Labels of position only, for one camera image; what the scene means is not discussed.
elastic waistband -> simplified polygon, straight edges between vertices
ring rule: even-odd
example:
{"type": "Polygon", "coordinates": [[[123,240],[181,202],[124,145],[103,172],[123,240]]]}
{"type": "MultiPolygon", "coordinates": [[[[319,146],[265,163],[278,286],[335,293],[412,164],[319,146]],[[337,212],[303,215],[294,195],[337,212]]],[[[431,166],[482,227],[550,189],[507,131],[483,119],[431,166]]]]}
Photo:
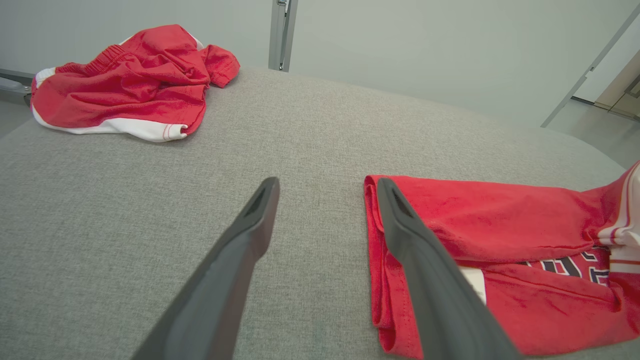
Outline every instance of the elastic waistband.
{"type": "Polygon", "coordinates": [[[112,64],[118,62],[127,52],[120,45],[111,45],[86,65],[68,63],[56,69],[56,72],[80,72],[87,76],[96,76],[109,71],[112,64]]]}

white stripe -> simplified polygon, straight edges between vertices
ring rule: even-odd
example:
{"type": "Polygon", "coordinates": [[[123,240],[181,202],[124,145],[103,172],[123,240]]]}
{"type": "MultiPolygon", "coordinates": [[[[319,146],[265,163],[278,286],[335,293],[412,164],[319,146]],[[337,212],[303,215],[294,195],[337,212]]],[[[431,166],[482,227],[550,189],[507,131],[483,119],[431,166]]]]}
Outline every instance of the white stripe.
{"type": "Polygon", "coordinates": [[[119,43],[118,45],[122,46],[122,44],[126,43],[127,41],[129,41],[130,38],[132,38],[133,35],[129,36],[128,38],[124,39],[123,42],[119,43]]]}
{"type": "Polygon", "coordinates": [[[474,289],[476,295],[486,305],[486,288],[484,287],[484,273],[478,268],[467,268],[465,266],[458,266],[460,272],[469,282],[469,285],[474,289]]]}
{"type": "Polygon", "coordinates": [[[82,134],[122,134],[127,133],[138,138],[148,140],[150,142],[167,142],[187,137],[181,129],[186,129],[185,124],[163,124],[141,119],[127,119],[117,117],[107,119],[98,126],[91,127],[59,127],[46,123],[40,114],[36,111],[35,106],[31,105],[31,111],[36,121],[45,127],[55,130],[62,130],[68,133],[82,134]]]}
{"type": "Polygon", "coordinates": [[[55,73],[56,73],[56,68],[54,67],[40,70],[38,74],[36,74],[36,89],[39,88],[40,85],[42,85],[43,81],[45,81],[47,78],[51,77],[52,75],[55,75],[55,73]]]}
{"type": "MultiPolygon", "coordinates": [[[[609,260],[640,261],[640,249],[630,246],[613,246],[611,247],[611,256],[609,257],[609,260]]],[[[640,274],[640,265],[617,264],[615,262],[611,262],[609,263],[609,268],[611,272],[640,274]]]]}
{"type": "Polygon", "coordinates": [[[612,246],[609,259],[640,261],[640,249],[630,246],[612,246]]]}
{"type": "Polygon", "coordinates": [[[622,186],[622,193],[620,194],[620,210],[618,211],[618,219],[612,226],[606,227],[600,230],[600,232],[598,233],[598,238],[600,239],[600,242],[603,244],[608,244],[608,245],[612,244],[611,237],[612,237],[613,231],[627,224],[627,188],[629,184],[629,179],[633,176],[637,168],[638,168],[638,163],[634,165],[634,169],[629,173],[629,175],[625,179],[624,185],[622,186]]]}
{"type": "Polygon", "coordinates": [[[625,272],[628,274],[640,274],[640,265],[616,264],[609,265],[611,272],[625,272]]]}
{"type": "Polygon", "coordinates": [[[198,49],[198,51],[204,49],[204,45],[202,45],[202,43],[198,39],[196,39],[195,36],[191,35],[191,37],[193,38],[193,40],[196,40],[196,49],[198,49]]]}
{"type": "Polygon", "coordinates": [[[640,248],[640,167],[631,172],[628,190],[629,190],[629,225],[621,227],[614,234],[616,241],[620,244],[629,245],[631,247],[640,248]]]}

red fabric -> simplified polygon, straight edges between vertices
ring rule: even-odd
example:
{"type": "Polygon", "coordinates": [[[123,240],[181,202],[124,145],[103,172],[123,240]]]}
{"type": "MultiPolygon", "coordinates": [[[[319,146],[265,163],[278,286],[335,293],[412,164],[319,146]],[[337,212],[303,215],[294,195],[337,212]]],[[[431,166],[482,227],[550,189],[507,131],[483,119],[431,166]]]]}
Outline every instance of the red fabric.
{"type": "MultiPolygon", "coordinates": [[[[456,262],[483,271],[489,310],[521,352],[536,356],[640,334],[640,274],[609,273],[609,248],[622,248],[620,240],[598,237],[618,219],[625,180],[636,167],[585,192],[390,178],[456,262]]],[[[385,244],[376,197],[381,177],[364,183],[372,318],[386,352],[421,359],[413,316],[420,304],[412,305],[402,266],[385,244]]]]}
{"type": "Polygon", "coordinates": [[[127,118],[185,124],[182,132],[190,134],[202,121],[209,83],[223,88],[239,68],[229,51],[215,45],[198,50],[179,25],[161,26],[109,46],[86,65],[56,68],[38,88],[34,80],[31,103],[57,127],[127,118]]]}

gray upholstered table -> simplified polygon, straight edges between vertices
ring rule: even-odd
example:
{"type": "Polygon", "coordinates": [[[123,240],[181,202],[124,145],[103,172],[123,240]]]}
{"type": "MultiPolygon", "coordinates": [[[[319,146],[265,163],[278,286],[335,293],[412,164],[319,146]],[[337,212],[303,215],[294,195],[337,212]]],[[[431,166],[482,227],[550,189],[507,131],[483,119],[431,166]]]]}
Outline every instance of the gray upholstered table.
{"type": "Polygon", "coordinates": [[[623,172],[553,131],[270,70],[243,68],[207,103],[170,143],[35,121],[0,140],[1,359],[127,359],[267,176],[282,194],[235,358],[392,358],[371,322],[367,174],[585,190],[623,172]]]}

metal frame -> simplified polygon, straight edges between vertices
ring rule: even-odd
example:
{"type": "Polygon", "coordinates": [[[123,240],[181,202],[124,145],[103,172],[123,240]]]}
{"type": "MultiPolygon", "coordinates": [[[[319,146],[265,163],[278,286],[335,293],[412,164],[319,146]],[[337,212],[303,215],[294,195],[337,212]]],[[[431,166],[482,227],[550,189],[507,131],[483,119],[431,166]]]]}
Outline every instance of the metal frame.
{"type": "Polygon", "coordinates": [[[272,0],[272,2],[269,69],[288,72],[298,0],[272,0]]]}
{"type": "Polygon", "coordinates": [[[287,10],[287,20],[285,21],[283,38],[285,39],[282,51],[282,71],[289,72],[291,63],[291,47],[293,46],[293,29],[296,26],[296,12],[298,11],[298,0],[289,0],[287,10]]]}
{"type": "Polygon", "coordinates": [[[598,66],[598,64],[602,61],[602,59],[604,59],[604,57],[607,56],[607,53],[609,53],[609,50],[611,50],[613,45],[620,39],[622,34],[625,33],[627,28],[636,19],[638,14],[640,14],[640,4],[636,6],[634,11],[631,13],[631,15],[629,15],[629,18],[622,24],[618,32],[615,35],[613,35],[613,37],[611,38],[607,46],[605,46],[604,49],[602,49],[602,51],[598,55],[598,57],[595,60],[593,60],[593,63],[591,63],[591,66],[589,67],[589,69],[587,69],[587,71],[584,72],[584,74],[580,77],[580,79],[578,79],[578,82],[573,86],[573,88],[571,88],[569,93],[566,94],[564,99],[562,99],[562,101],[558,104],[558,106],[556,106],[556,108],[551,112],[551,114],[547,117],[547,119],[542,123],[540,127],[547,127],[551,123],[554,117],[556,117],[556,115],[560,112],[560,110],[564,108],[566,103],[569,102],[569,99],[571,99],[571,96],[573,96],[575,92],[578,91],[580,86],[582,86],[582,83],[585,82],[585,80],[587,80],[587,74],[589,74],[589,71],[593,71],[593,69],[595,69],[596,66],[598,66]]]}
{"type": "Polygon", "coordinates": [[[272,0],[271,40],[269,41],[269,69],[280,70],[282,64],[282,31],[285,27],[286,0],[272,0]]]}
{"type": "Polygon", "coordinates": [[[629,84],[629,86],[625,90],[625,93],[631,95],[632,97],[635,97],[636,99],[640,97],[640,88],[636,89],[636,92],[634,92],[634,88],[638,85],[638,83],[640,83],[640,75],[638,75],[638,77],[633,80],[631,84],[629,84]]]}
{"type": "Polygon", "coordinates": [[[31,80],[35,77],[34,74],[29,74],[28,72],[21,71],[13,71],[0,69],[0,78],[5,78],[9,80],[18,81],[22,84],[20,89],[4,89],[0,88],[0,95],[9,94],[12,95],[21,95],[25,104],[27,106],[31,105],[31,80]]]}

